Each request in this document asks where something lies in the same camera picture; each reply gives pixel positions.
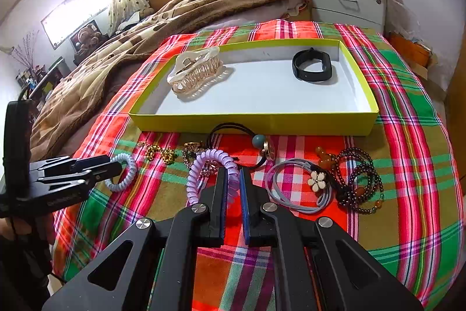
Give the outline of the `left hand holding gripper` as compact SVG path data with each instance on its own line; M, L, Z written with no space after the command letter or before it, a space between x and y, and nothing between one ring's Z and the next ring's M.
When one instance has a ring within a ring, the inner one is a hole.
M49 214L45 216L41 216L40 220L45 225L45 231L47 236L47 242L49 245L53 245L56 237L56 233L54 230L54 215ZM0 219L0 231L1 236L4 238L12 241L14 240L14 233L18 235L26 235L31 233L31 226L27 224L22 219L18 218L1 218Z

